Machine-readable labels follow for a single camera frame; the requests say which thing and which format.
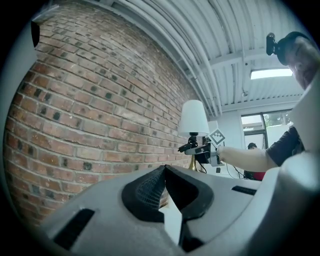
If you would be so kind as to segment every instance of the corrugated metal ceiling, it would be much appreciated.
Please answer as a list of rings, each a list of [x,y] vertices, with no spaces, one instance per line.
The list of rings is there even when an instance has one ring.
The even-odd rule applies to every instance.
[[[268,33],[277,41],[291,31],[306,33],[279,0],[108,0],[100,5],[103,2],[167,51],[210,115],[244,103],[261,106],[267,99],[293,102],[303,92],[293,77],[250,80],[252,70],[283,68],[266,54]]]

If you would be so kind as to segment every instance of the brick wall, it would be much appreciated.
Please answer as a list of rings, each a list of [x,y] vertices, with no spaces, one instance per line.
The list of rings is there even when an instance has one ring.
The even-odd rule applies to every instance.
[[[28,222],[96,182],[188,165],[177,129],[183,103],[197,97],[154,41],[79,3],[39,24],[38,61],[13,99],[4,146],[12,199]]]

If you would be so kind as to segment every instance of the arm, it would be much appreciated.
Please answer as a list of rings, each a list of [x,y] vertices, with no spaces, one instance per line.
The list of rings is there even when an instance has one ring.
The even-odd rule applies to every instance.
[[[217,154],[220,160],[250,172],[266,172],[270,168],[278,167],[292,156],[292,151],[299,143],[299,135],[293,126],[267,150],[237,149],[219,146]]]
[[[247,150],[219,146],[217,154],[221,161],[250,172],[266,172],[270,168],[278,167],[262,149]]]

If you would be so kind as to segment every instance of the ceiling light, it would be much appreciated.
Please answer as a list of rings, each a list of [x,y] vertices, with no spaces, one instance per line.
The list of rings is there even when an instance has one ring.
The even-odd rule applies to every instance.
[[[259,78],[291,77],[292,71],[289,68],[265,69],[251,72],[251,80]]]

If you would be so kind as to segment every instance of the black shirt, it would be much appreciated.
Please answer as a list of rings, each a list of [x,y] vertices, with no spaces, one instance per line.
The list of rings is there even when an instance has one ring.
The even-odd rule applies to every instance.
[[[290,126],[277,142],[266,149],[266,152],[278,166],[281,166],[287,158],[303,150],[305,149],[296,128]]]

